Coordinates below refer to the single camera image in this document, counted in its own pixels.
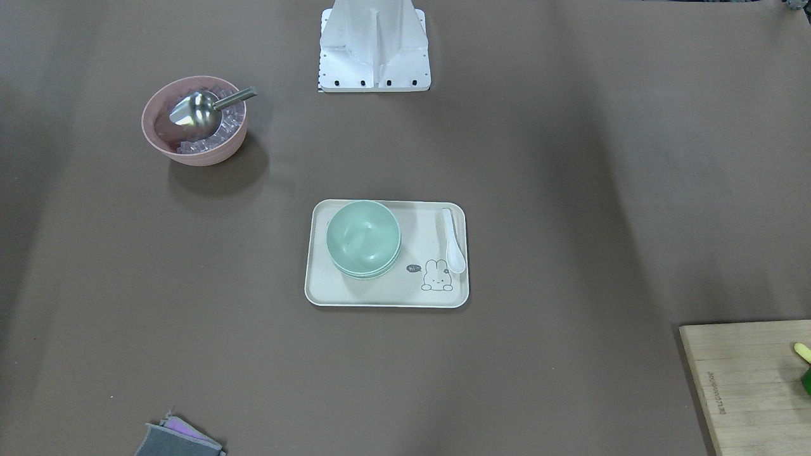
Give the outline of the green bowl robot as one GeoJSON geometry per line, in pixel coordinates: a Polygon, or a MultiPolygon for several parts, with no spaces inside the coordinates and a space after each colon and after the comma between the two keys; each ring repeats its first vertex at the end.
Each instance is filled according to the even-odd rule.
{"type": "Polygon", "coordinates": [[[337,262],[333,262],[333,265],[334,265],[334,266],[335,266],[335,267],[336,267],[336,268],[337,268],[337,269],[338,269],[340,272],[342,272],[342,274],[345,274],[345,275],[347,275],[347,276],[349,276],[349,277],[353,277],[353,278],[359,278],[359,279],[371,279],[371,278],[380,277],[380,276],[382,276],[383,274],[386,274],[386,272],[388,272],[389,270],[391,270],[391,269],[393,268],[393,266],[395,265],[395,263],[396,263],[396,262],[397,262],[397,260],[399,260],[399,259],[400,259],[400,252],[397,252],[397,254],[396,254],[396,255],[395,255],[393,258],[391,258],[391,259],[389,260],[389,262],[387,262],[387,263],[386,263],[385,265],[383,265],[382,267],[377,268],[376,270],[371,271],[371,272],[352,272],[352,271],[350,271],[350,270],[348,270],[348,269],[346,269],[346,268],[342,267],[342,266],[341,266],[341,265],[339,265],[339,263],[337,263],[337,262]]]}
{"type": "Polygon", "coordinates": [[[371,272],[400,252],[402,228],[385,205],[354,200],[328,221],[325,241],[332,262],[352,272],[371,272]]]}

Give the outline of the cream rabbit tray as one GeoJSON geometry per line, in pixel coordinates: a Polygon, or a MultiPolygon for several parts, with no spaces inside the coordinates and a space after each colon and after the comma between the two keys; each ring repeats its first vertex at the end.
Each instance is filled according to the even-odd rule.
{"type": "Polygon", "coordinates": [[[466,214],[451,202],[382,200],[402,226],[402,251],[382,277],[351,278],[328,256],[328,220],[348,204],[326,199],[315,206],[307,255],[304,293],[321,307],[459,308],[469,298],[469,272],[448,266],[444,217],[449,210],[463,257],[468,256],[466,214]]]}

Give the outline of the white ceramic spoon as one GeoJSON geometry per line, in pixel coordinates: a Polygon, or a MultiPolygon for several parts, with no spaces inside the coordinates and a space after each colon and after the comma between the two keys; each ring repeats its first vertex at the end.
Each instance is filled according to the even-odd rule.
{"type": "Polygon", "coordinates": [[[454,274],[463,274],[466,271],[467,263],[464,259],[463,252],[457,241],[457,231],[454,225],[454,217],[452,216],[449,208],[442,208],[440,211],[444,223],[444,232],[446,234],[446,262],[449,271],[454,274]]]}

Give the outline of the green bowl on tray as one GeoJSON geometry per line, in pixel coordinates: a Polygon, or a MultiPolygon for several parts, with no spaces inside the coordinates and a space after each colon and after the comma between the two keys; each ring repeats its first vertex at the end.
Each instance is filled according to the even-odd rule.
{"type": "Polygon", "coordinates": [[[336,268],[338,268],[338,270],[341,271],[342,274],[344,274],[345,276],[356,278],[358,280],[368,280],[377,277],[382,277],[383,275],[387,274],[387,272],[391,271],[391,269],[393,268],[393,263],[391,263],[391,265],[388,265],[373,272],[351,272],[343,268],[340,268],[339,266],[336,266],[336,268]]]}

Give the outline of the clear ice cubes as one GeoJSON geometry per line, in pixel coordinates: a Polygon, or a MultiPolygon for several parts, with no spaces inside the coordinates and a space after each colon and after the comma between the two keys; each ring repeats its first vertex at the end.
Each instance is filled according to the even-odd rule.
{"type": "MultiPolygon", "coordinates": [[[[213,92],[218,98],[224,98],[225,96],[232,95],[235,93],[234,91],[215,92],[212,89],[197,89],[197,90],[205,90],[213,92]]],[[[228,107],[225,110],[223,110],[223,112],[221,112],[222,113],[221,125],[217,130],[217,132],[215,132],[212,136],[206,139],[201,139],[201,141],[179,141],[179,147],[177,147],[177,152],[179,152],[180,154],[202,153],[207,152],[212,148],[218,147],[221,144],[224,144],[224,142],[232,138],[232,136],[236,133],[236,130],[238,130],[238,128],[241,126],[241,122],[243,121],[244,117],[243,103],[244,101],[239,102],[238,104],[228,107]]]]}

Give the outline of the pink bowl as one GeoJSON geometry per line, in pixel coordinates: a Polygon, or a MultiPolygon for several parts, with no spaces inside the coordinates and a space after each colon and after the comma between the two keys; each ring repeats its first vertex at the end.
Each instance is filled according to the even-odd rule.
{"type": "Polygon", "coordinates": [[[236,94],[237,87],[215,76],[197,75],[175,80],[151,96],[141,115],[140,127],[146,141],[175,162],[192,167],[208,167],[230,158],[247,136],[246,101],[215,111],[214,115],[181,116],[180,124],[170,121],[177,104],[189,100],[212,104],[236,94]]]}

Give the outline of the metal scoop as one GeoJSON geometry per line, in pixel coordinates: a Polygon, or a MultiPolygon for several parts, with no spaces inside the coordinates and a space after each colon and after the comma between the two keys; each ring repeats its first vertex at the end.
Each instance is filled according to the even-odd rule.
{"type": "Polygon", "coordinates": [[[219,129],[223,110],[257,94],[254,87],[247,87],[224,98],[218,98],[210,91],[194,91],[177,102],[168,113],[167,132],[177,141],[206,139],[219,129]]]}

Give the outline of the purple cloth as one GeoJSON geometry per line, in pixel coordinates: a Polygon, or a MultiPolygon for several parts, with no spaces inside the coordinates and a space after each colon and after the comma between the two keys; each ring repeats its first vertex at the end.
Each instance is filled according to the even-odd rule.
{"type": "Polygon", "coordinates": [[[193,425],[189,424],[188,421],[174,415],[172,412],[168,412],[165,415],[164,419],[160,421],[160,426],[188,436],[188,438],[206,441],[212,445],[220,445],[221,447],[219,442],[207,436],[205,433],[200,432],[193,425]]]}

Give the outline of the grey cloth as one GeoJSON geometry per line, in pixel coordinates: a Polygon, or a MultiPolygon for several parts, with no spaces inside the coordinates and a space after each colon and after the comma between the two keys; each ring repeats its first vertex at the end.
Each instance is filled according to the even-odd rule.
{"type": "Polygon", "coordinates": [[[173,428],[146,424],[146,435],[134,455],[227,455],[218,442],[173,428]]]}

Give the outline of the wooden cutting board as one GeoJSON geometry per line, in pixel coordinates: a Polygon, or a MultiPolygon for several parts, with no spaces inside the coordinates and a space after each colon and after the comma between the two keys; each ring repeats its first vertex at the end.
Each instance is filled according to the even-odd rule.
{"type": "Polygon", "coordinates": [[[809,320],[686,324],[679,329],[713,450],[718,455],[808,455],[809,320]]]}

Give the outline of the yellow plastic knife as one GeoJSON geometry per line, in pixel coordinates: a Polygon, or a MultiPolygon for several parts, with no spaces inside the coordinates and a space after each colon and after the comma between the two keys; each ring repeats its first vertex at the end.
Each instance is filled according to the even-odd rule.
{"type": "Polygon", "coordinates": [[[806,361],[806,363],[811,364],[811,349],[803,343],[793,344],[794,352],[802,358],[802,360],[806,361]]]}

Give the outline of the green lime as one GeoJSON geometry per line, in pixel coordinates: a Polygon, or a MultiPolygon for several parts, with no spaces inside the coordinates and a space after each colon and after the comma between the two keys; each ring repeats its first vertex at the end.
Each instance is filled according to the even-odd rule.
{"type": "Polygon", "coordinates": [[[811,395],[811,367],[805,370],[803,375],[800,378],[800,384],[803,387],[803,390],[807,393],[808,396],[811,395]]]}

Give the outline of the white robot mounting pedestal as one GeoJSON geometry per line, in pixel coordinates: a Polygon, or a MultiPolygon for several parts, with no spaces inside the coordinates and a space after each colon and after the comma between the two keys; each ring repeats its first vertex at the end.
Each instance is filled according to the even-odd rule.
{"type": "Polygon", "coordinates": [[[431,87],[426,15],[411,1],[336,1],[321,13],[319,45],[321,92],[431,87]]]}

